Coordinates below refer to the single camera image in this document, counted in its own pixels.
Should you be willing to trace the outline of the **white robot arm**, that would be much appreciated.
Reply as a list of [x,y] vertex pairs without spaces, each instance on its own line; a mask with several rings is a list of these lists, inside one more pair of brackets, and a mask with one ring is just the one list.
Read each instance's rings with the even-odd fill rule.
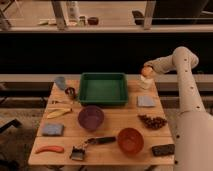
[[192,69],[198,57],[188,48],[177,47],[166,57],[147,61],[156,74],[177,71],[180,114],[177,116],[174,171],[213,171],[213,116],[203,105]]

